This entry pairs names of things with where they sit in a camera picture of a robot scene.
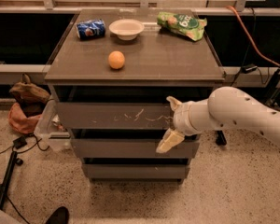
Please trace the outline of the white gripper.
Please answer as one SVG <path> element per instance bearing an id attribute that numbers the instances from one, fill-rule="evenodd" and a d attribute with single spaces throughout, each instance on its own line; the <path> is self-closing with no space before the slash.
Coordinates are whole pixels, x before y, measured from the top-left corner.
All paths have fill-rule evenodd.
<path id="1" fill-rule="evenodd" d="M 192 102 L 181 103 L 173 96 L 168 96 L 166 100 L 174 111 L 173 124 L 175 130 L 168 129 L 165 132 L 162 140 L 160 140 L 156 148 L 157 153 L 166 153 L 172 147 L 182 143 L 185 136 L 192 136 L 197 133 L 197 130 L 192 126 L 189 120 L 189 112 Z"/>

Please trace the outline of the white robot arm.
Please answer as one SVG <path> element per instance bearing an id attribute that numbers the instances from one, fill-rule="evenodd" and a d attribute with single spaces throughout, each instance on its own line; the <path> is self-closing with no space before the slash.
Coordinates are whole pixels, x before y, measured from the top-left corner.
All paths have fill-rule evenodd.
<path id="1" fill-rule="evenodd" d="M 166 100 L 174 112 L 173 127 L 165 132 L 157 153 L 168 152 L 186 136 L 209 130 L 245 129 L 280 146 L 280 112 L 237 88 L 218 88 L 199 102 L 182 103 L 173 96 Z"/>

